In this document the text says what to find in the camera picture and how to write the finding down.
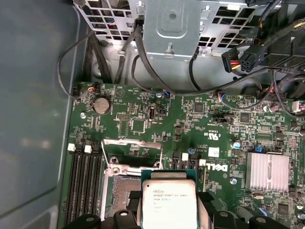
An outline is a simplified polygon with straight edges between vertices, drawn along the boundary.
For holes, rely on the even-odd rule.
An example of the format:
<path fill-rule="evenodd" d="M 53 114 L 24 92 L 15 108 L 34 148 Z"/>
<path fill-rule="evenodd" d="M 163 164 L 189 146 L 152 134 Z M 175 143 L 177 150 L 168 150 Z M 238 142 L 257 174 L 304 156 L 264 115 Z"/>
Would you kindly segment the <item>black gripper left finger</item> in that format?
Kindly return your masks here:
<path fill-rule="evenodd" d="M 118 210 L 113 217 L 105 220 L 94 214 L 85 214 L 70 222 L 65 229 L 140 229 L 137 212 L 140 206 L 141 191 L 131 191 L 127 209 Z"/>

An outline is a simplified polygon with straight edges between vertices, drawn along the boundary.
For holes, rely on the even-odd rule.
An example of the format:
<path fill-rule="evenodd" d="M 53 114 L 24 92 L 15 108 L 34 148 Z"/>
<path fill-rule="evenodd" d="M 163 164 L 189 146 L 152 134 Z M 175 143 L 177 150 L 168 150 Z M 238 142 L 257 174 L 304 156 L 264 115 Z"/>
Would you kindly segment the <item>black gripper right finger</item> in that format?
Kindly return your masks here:
<path fill-rule="evenodd" d="M 216 210 L 214 198 L 208 192 L 197 193 L 198 228 L 200 229 L 284 229 L 285 226 L 270 217 L 257 215 L 238 206 L 237 213 Z"/>

